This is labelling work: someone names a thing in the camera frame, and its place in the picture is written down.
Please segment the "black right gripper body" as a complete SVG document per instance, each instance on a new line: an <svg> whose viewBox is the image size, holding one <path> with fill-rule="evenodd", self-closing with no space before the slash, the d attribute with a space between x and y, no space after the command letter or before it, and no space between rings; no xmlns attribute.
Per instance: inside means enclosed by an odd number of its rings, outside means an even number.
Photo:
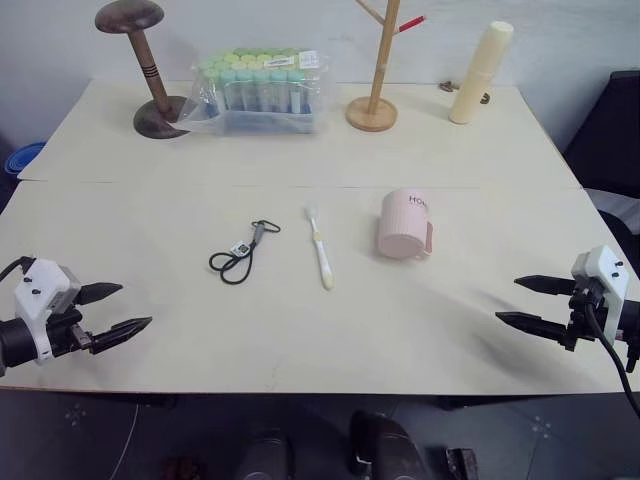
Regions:
<svg viewBox="0 0 640 480"><path fill-rule="evenodd" d="M596 325L603 330L603 324L598 320L599 317L606 319L607 316L603 284L597 278L577 280L569 299L569 309L570 318L563 346L573 352L579 339L594 342L598 338L588 319L588 310L591 310Z"/></svg>

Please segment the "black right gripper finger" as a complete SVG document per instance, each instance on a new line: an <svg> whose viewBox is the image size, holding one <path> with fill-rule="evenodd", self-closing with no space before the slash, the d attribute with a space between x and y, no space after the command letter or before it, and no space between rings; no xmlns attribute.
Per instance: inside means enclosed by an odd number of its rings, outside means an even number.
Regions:
<svg viewBox="0 0 640 480"><path fill-rule="evenodd" d="M541 317L523 312L496 312L495 316L506 325L537 337L553 340L562 344L567 328L558 323L543 320Z"/></svg>
<svg viewBox="0 0 640 480"><path fill-rule="evenodd" d="M548 294L572 296L575 289L574 279L563 279L545 275L528 275L516 278L514 283L529 290Z"/></svg>

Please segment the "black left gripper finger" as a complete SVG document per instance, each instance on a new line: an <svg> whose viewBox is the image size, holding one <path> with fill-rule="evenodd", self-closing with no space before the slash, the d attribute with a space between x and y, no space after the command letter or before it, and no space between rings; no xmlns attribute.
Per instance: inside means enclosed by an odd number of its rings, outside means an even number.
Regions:
<svg viewBox="0 0 640 480"><path fill-rule="evenodd" d="M101 334L93 335L91 337L91 353L97 355L128 341L151 322L151 317L134 318L118 323Z"/></svg>
<svg viewBox="0 0 640 480"><path fill-rule="evenodd" d="M96 282L83 285L76 295L77 305L88 305L107 298L108 296L122 290L123 286L117 283Z"/></svg>

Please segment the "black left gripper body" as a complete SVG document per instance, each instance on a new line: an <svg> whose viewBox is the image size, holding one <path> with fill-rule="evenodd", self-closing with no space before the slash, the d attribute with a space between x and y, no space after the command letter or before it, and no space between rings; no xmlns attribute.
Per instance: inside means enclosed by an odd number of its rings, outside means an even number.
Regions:
<svg viewBox="0 0 640 480"><path fill-rule="evenodd" d="M54 358L77 350L96 353L93 335L84 331L79 325L82 319L81 312L74 305L69 306L62 313L52 313L49 316L46 321L46 332Z"/></svg>

